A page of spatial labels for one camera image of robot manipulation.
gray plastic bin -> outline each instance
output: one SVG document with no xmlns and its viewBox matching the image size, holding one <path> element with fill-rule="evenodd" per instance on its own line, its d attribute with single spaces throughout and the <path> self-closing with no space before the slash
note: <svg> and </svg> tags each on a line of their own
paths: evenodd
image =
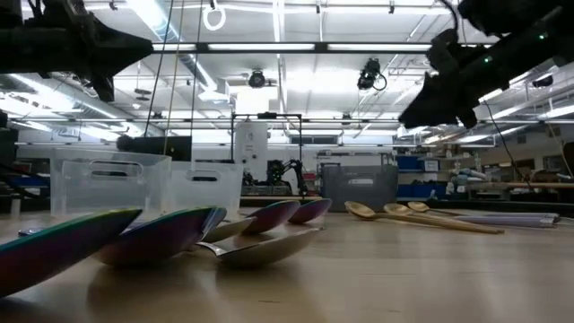
<svg viewBox="0 0 574 323">
<path fill-rule="evenodd" d="M 381 166 L 325 166 L 323 168 L 325 198 L 333 200 L 331 212 L 346 212 L 346 201 L 358 202 L 375 211 L 396 201 L 398 168 Z"/>
</svg>

metal spoon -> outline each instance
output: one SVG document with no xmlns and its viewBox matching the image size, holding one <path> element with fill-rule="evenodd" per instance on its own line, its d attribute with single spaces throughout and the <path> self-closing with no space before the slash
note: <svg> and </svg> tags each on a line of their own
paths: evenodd
<svg viewBox="0 0 574 323">
<path fill-rule="evenodd" d="M 226 222 L 223 220 L 222 224 L 213 228 L 205 235 L 202 242 L 214 243 L 221 240 L 226 240 L 230 237 L 240 234 L 244 231 L 255 218 L 247 218 L 236 222 Z"/>
<path fill-rule="evenodd" d="M 196 245 L 207 248 L 226 266 L 253 268 L 273 264 L 306 248 L 324 228 L 299 231 L 287 237 L 276 238 L 241 249 L 227 251 L 211 243 Z"/>
</svg>

bin handle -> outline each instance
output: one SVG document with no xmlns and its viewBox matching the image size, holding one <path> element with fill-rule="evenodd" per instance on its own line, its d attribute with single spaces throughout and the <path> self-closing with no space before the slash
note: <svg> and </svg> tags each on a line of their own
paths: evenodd
<svg viewBox="0 0 574 323">
<path fill-rule="evenodd" d="M 92 176 L 128 178 L 141 176 L 144 173 L 144 166 L 134 161 L 96 160 L 90 162 L 90 170 Z"/>
<path fill-rule="evenodd" d="M 217 170 L 188 170 L 186 179 L 192 182 L 202 182 L 205 184 L 219 182 L 222 175 Z"/>
</svg>

wooden table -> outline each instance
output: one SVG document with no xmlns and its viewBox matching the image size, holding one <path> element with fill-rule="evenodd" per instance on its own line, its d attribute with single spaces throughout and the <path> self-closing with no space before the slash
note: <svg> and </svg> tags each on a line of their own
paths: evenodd
<svg viewBox="0 0 574 323">
<path fill-rule="evenodd" d="M 297 257 L 261 271 L 225 269 L 204 252 L 139 270 L 113 270 L 87 259 L 0 301 L 0 321 L 570 323 L 574 318 L 571 227 L 508 229 L 491 236 L 366 223 L 347 214 L 328 214 L 312 224 L 327 230 Z M 14 238 L 20 226 L 0 220 L 0 239 Z"/>
</svg>

silver spoon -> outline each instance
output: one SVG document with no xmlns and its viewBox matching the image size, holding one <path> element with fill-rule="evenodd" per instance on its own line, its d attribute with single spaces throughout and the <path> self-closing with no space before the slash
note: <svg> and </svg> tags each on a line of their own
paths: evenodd
<svg viewBox="0 0 574 323">
<path fill-rule="evenodd" d="M 245 248 L 231 251 L 211 243 L 198 242 L 196 245 L 212 251 L 226 266 L 252 268 L 261 267 L 283 260 L 306 248 L 325 228 L 312 228 L 299 231 L 287 237 L 263 241 Z"/>
</svg>

